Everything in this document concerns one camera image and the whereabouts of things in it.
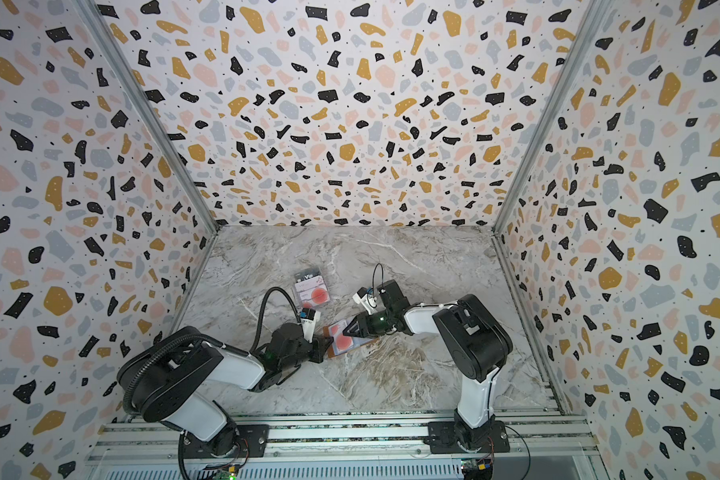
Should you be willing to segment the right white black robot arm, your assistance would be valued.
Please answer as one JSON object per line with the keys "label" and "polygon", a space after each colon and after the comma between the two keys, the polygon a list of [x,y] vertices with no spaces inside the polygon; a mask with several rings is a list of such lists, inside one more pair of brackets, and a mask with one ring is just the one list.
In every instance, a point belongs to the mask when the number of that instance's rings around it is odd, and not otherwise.
{"label": "right white black robot arm", "polygon": [[466,451],[485,445],[495,420],[498,376],[514,349],[509,334],[485,305],[472,294],[445,303],[413,304],[394,280],[375,289],[359,289],[353,301],[364,311],[344,328],[345,336],[440,336],[462,375],[454,414],[455,442]]}

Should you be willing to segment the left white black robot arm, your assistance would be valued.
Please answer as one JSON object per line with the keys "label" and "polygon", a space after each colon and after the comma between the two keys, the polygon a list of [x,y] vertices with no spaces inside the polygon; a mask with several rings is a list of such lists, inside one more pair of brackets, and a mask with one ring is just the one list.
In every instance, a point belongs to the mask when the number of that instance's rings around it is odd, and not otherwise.
{"label": "left white black robot arm", "polygon": [[147,422],[180,431],[181,446],[196,441],[216,458],[257,447],[217,402],[199,388],[221,382],[259,393],[280,385],[306,362],[321,363],[334,340],[308,340],[299,323],[281,325],[271,341],[252,351],[228,345],[192,326],[184,327],[129,360],[117,374],[123,408]]}

